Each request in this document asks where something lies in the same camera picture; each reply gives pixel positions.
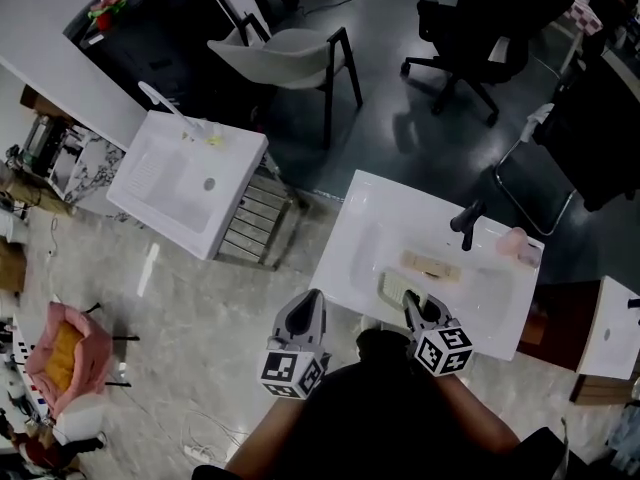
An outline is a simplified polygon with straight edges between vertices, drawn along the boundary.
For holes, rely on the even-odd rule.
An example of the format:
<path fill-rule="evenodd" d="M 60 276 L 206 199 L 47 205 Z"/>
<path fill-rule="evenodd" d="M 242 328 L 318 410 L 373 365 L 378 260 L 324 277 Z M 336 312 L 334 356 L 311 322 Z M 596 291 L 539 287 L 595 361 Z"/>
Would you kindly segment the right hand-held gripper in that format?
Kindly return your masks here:
<path fill-rule="evenodd" d="M 411 290 L 404 292 L 403 307 L 407 327 L 417 333 L 413 358 L 434 377 L 462 371 L 473 355 L 473 345 L 457 320 L 447 324 L 452 319 L 448 307 L 428 295 L 420 313 L 420 298 Z M 433 329 L 424 329 L 424 321 Z"/>

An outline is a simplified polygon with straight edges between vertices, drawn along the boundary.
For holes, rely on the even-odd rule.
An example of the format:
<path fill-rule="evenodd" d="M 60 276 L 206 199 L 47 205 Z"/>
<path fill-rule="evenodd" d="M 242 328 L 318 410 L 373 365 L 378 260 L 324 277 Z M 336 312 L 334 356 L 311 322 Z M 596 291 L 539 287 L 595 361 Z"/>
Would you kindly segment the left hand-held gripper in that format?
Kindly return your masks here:
<path fill-rule="evenodd" d="M 316 288 L 296 295 L 276 315 L 273 336 L 259 356 L 258 382 L 274 397 L 306 400 L 324 377 L 331 355 L 322 346 L 286 342 L 278 337 L 304 335 L 321 341 L 326 301 Z"/>

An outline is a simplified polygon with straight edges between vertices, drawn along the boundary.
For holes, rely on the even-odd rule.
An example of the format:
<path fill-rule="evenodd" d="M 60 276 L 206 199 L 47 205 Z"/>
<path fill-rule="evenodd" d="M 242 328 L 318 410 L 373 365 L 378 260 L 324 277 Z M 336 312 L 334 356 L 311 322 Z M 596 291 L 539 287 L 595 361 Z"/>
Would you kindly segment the white ridged plastic tray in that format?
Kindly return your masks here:
<path fill-rule="evenodd" d="M 387 268 L 378 277 L 377 295 L 378 298 L 396 311 L 405 309 L 404 297 L 410 293 L 417 300 L 416 305 L 422 309 L 426 303 L 427 296 L 420 286 L 415 285 L 410 279 L 401 275 L 397 271 Z"/>

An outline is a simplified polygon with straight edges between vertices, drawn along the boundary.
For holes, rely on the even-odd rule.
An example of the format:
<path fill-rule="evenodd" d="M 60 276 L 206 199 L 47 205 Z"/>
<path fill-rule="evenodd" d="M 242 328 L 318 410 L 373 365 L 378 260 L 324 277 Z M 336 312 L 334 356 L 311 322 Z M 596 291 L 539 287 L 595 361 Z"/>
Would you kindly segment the person's right forearm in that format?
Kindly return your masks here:
<path fill-rule="evenodd" d="M 508 454 L 519 444 L 516 434 L 485 406 L 455 375 L 433 379 L 452 415 L 466 437 L 477 447 Z"/>

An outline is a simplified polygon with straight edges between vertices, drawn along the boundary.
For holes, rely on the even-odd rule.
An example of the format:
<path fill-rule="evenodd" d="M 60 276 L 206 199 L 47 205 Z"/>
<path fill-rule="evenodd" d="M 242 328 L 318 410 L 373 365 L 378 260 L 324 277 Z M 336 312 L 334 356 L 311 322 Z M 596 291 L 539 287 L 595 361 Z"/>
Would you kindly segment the black basin faucet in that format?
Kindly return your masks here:
<path fill-rule="evenodd" d="M 469 207 L 451 219 L 450 228 L 453 232 L 461 233 L 463 240 L 461 249 L 469 252 L 473 245 L 474 226 L 477 220 L 487 211 L 487 206 L 482 200 L 474 201 Z"/>

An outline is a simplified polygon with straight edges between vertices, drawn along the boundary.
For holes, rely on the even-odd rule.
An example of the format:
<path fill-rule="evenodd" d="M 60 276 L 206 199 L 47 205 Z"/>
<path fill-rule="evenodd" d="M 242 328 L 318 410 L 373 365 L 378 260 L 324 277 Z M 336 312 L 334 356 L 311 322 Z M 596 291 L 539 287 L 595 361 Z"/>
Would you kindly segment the brown wooden cabinet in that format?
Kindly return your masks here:
<path fill-rule="evenodd" d="M 629 380 L 580 375 L 600 280 L 539 285 L 517 351 L 577 374 L 569 401 L 581 406 L 627 405 L 640 386 L 640 352 Z"/>

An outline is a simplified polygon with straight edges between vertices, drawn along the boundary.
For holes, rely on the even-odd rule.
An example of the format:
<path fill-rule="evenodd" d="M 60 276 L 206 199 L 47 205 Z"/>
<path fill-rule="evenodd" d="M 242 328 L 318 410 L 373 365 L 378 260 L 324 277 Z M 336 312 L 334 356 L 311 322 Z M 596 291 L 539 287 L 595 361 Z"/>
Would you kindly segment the white basin top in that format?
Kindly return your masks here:
<path fill-rule="evenodd" d="M 628 309 L 627 302 L 639 297 L 610 276 L 601 279 L 578 374 L 630 379 L 640 352 L 640 309 Z"/>

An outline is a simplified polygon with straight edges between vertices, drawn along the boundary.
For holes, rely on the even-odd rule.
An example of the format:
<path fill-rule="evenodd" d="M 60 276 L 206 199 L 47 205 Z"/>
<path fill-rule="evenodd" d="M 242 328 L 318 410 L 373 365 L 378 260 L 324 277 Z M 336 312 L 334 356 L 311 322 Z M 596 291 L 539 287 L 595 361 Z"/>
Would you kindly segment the white laundry sink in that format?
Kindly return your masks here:
<path fill-rule="evenodd" d="M 173 114 L 149 111 L 107 199 L 195 257 L 214 258 L 268 146 L 261 133 L 223 126 L 225 145 L 214 147 Z"/>

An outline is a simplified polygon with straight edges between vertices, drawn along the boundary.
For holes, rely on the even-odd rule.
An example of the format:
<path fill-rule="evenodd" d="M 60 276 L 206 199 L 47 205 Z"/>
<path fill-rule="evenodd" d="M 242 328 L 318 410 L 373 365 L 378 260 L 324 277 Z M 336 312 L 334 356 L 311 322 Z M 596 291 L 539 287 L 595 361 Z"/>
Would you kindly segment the white cloth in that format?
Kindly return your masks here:
<path fill-rule="evenodd" d="M 551 111 L 554 108 L 553 103 L 546 103 L 541 105 L 538 109 L 536 109 L 533 113 L 531 113 L 527 119 L 524 128 L 521 131 L 519 141 L 523 143 L 528 143 L 532 138 L 534 131 L 536 128 L 543 124 L 546 118 L 549 116 Z"/>

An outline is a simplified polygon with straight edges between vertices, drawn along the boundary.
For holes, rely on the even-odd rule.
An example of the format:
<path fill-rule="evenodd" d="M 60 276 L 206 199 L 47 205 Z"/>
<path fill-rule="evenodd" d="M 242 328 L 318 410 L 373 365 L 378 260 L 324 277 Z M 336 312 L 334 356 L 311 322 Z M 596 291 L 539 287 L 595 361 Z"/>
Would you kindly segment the black mesh cantilever chair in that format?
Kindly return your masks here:
<path fill-rule="evenodd" d="M 603 57 L 589 64 L 555 97 L 554 108 L 533 133 L 571 183 L 572 190 L 548 229 L 541 228 L 505 184 L 500 169 L 519 139 L 496 164 L 493 177 L 507 198 L 544 237 L 552 235 L 576 195 L 595 212 L 622 195 L 640 195 L 640 95 Z"/>

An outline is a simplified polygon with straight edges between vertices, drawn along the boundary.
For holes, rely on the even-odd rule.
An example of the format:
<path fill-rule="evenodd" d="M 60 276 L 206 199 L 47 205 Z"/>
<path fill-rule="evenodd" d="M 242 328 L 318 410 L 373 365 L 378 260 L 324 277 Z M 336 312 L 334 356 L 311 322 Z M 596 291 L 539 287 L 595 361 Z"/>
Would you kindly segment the orange cushion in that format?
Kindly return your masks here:
<path fill-rule="evenodd" d="M 45 373 L 56 388 L 65 392 L 72 381 L 75 367 L 75 348 L 83 335 L 64 321 L 58 327 L 52 353 L 45 364 Z"/>

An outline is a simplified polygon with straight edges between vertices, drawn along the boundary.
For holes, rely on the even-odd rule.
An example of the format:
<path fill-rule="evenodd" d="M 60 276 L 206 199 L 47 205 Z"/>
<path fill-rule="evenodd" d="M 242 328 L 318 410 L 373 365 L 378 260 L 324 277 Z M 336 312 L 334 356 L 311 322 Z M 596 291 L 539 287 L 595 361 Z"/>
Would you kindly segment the grey chair with black legs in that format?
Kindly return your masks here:
<path fill-rule="evenodd" d="M 249 14 L 225 39 L 209 40 L 207 46 L 254 84 L 323 92 L 325 150 L 331 145 L 334 79 L 341 70 L 349 73 L 356 105 L 363 105 L 353 50 L 343 27 L 331 34 L 289 28 L 268 36 Z"/>

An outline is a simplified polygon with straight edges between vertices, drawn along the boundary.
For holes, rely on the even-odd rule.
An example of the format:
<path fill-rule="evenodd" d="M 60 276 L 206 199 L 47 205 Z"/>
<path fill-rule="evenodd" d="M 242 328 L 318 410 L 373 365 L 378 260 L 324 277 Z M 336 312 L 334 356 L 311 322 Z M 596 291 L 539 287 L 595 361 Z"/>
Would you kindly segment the brown cardboard box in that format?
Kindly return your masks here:
<path fill-rule="evenodd" d="M 8 243 L 0 237 L 0 290 L 22 293 L 27 262 L 20 244 Z"/>

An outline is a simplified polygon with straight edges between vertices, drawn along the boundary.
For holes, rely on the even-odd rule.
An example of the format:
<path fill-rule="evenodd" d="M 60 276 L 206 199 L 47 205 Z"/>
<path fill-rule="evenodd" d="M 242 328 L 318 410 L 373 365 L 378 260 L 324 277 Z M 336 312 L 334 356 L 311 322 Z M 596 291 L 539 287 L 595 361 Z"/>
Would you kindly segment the black swivel office chair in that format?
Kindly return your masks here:
<path fill-rule="evenodd" d="M 407 57 L 400 74 L 413 65 L 449 74 L 432 106 L 438 115 L 458 82 L 466 82 L 489 107 L 492 127 L 500 110 L 485 86 L 503 84 L 519 74 L 529 59 L 530 39 L 570 10 L 575 0 L 417 0 L 419 36 L 432 44 L 432 58 Z"/>

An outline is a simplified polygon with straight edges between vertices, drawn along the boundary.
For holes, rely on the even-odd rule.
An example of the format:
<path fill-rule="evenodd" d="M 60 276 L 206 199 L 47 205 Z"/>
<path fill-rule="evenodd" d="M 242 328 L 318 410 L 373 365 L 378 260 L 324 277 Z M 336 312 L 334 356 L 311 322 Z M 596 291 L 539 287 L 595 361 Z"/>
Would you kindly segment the pink flower bunch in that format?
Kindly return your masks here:
<path fill-rule="evenodd" d="M 115 16 L 125 7 L 127 0 L 99 0 L 90 7 L 87 15 L 99 31 L 108 30 Z"/>

